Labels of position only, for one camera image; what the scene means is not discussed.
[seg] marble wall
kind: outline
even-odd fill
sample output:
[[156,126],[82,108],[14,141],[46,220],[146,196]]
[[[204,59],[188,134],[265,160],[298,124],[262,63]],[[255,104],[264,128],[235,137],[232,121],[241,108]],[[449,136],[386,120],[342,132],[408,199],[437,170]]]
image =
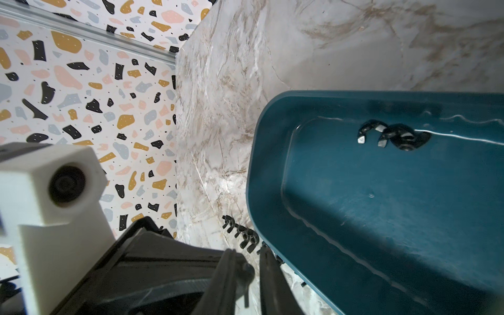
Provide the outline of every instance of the marble wall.
[[36,8],[178,52],[216,0],[19,0]]
[[[222,0],[177,55],[182,241],[239,248],[257,120],[288,90],[504,92],[504,4],[493,0]],[[258,270],[257,255],[245,257]],[[284,267],[306,314],[335,312]],[[259,313],[259,286],[251,309]]]
[[0,67],[0,144],[91,146],[114,235],[150,216],[176,236],[175,66],[0,16]]

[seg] terrazzo wallpaper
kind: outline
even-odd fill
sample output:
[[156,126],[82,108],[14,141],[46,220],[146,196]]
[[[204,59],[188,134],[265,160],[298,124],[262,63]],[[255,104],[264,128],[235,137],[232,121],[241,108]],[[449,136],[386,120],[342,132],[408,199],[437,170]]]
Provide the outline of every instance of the terrazzo wallpaper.
[[176,53],[216,0],[18,1]]
[[176,237],[173,65],[0,16],[0,66],[0,143],[91,146],[114,235],[150,216]]

